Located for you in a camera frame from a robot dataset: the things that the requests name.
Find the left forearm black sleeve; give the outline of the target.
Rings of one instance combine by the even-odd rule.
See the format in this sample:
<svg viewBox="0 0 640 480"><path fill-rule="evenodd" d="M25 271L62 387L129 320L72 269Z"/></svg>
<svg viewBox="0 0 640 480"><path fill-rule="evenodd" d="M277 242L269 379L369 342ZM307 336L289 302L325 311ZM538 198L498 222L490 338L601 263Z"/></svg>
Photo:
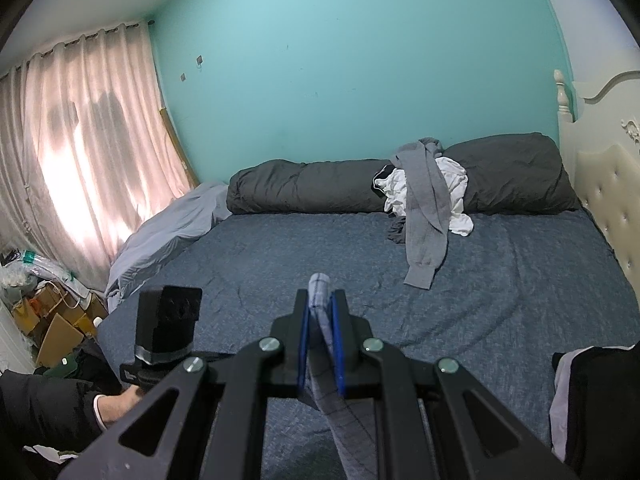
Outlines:
<svg viewBox="0 0 640 480"><path fill-rule="evenodd" d="M72 352L63 376L1 373L1 477L54 479L61 464L30 449L35 445L82 452L104 433L98 396L117 396L122 383L99 345L85 340Z"/></svg>

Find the left hand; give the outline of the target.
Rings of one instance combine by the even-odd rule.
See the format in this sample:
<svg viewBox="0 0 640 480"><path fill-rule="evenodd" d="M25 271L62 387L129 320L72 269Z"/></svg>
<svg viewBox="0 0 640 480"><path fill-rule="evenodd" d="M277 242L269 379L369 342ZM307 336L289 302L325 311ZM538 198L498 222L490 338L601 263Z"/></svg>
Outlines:
<svg viewBox="0 0 640 480"><path fill-rule="evenodd" d="M130 386L117 396L104 396L104 394L96 396L93 400L93 408L101 429L111 428L130 412L144 395L144 390L139 386Z"/></svg>

